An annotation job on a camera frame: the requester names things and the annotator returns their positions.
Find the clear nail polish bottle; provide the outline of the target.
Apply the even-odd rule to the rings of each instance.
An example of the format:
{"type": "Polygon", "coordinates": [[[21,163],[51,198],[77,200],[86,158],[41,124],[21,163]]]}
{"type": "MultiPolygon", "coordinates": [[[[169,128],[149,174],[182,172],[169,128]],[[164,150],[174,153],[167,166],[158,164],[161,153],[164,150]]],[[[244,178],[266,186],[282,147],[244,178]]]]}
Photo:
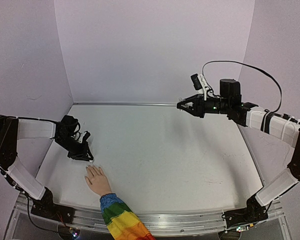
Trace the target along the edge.
{"type": "Polygon", "coordinates": [[[178,100],[178,103],[176,104],[176,108],[186,112],[193,110],[192,105],[189,105],[185,99],[181,99],[181,98],[178,100]]]}

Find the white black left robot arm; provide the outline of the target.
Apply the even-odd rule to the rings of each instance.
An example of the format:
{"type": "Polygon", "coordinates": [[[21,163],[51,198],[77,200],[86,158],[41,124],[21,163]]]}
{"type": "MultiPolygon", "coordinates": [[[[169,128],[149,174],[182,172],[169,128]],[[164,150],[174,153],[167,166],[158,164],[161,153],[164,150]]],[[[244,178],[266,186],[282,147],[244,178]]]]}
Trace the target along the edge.
{"type": "Polygon", "coordinates": [[[91,134],[88,131],[81,134],[80,130],[79,120],[70,115],[65,115],[61,121],[0,115],[0,173],[14,189],[32,201],[32,215],[70,224],[75,209],[54,203],[52,191],[37,181],[21,162],[18,142],[53,140],[67,151],[68,158],[92,162],[94,157],[88,143],[91,134]]]}

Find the rainbow striped sleeve forearm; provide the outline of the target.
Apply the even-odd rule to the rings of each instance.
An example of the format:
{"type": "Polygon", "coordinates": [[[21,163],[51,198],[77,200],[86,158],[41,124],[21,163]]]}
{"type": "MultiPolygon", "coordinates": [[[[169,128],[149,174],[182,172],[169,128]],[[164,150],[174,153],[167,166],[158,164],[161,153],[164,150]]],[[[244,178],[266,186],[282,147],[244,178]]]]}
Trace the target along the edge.
{"type": "Polygon", "coordinates": [[[114,240],[153,240],[155,237],[115,193],[100,198],[104,223],[114,240]]]}

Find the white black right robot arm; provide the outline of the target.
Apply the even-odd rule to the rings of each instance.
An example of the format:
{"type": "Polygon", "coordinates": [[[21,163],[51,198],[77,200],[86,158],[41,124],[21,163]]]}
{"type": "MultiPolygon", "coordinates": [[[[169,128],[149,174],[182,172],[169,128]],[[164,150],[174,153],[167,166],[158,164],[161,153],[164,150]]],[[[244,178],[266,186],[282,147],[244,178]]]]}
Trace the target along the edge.
{"type": "Polygon", "coordinates": [[[230,121],[260,130],[294,149],[286,169],[253,194],[246,201],[245,208],[222,214],[229,229],[266,220],[271,203],[300,183],[300,121],[287,114],[270,112],[254,103],[242,102],[241,85],[234,79],[220,80],[220,95],[212,97],[208,95],[209,86],[203,75],[195,74],[191,78],[197,94],[180,100],[176,105],[179,110],[199,118],[205,114],[226,115],[230,121]]]}

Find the mannequin hand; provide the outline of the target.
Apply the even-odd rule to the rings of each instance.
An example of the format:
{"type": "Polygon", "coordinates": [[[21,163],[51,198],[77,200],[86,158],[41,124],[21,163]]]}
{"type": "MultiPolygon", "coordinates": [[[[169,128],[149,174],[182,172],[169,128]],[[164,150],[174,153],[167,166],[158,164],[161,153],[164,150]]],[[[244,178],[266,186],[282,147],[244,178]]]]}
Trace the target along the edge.
{"type": "Polygon", "coordinates": [[[100,197],[114,193],[111,189],[109,180],[101,167],[88,165],[85,170],[86,176],[84,178],[91,191],[100,197]]]}

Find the aluminium table edge rail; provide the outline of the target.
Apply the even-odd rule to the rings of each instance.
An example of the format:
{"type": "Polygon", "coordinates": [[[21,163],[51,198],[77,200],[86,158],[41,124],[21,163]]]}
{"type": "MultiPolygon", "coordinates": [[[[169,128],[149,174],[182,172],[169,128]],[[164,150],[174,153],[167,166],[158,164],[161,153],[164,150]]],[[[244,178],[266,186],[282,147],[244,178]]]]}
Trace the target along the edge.
{"type": "Polygon", "coordinates": [[[176,107],[176,103],[155,102],[74,102],[73,106],[153,106],[153,107],[176,107]]]}

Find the aluminium front frame rail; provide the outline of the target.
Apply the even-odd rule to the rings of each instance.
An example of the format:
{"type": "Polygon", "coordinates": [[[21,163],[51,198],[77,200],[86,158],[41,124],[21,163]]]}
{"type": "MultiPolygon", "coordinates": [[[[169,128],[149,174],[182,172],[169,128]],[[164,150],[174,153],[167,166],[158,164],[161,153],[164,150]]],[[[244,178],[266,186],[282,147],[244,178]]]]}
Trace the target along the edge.
{"type": "MultiPolygon", "coordinates": [[[[261,232],[270,238],[291,239],[281,202],[274,200],[267,212],[267,219],[257,223],[231,226],[223,210],[177,213],[139,213],[137,215],[148,230],[156,237],[199,236],[231,229],[239,232],[261,232]]],[[[99,209],[75,206],[62,219],[50,219],[35,215],[46,224],[66,226],[80,230],[107,233],[108,229],[99,209]]]]}

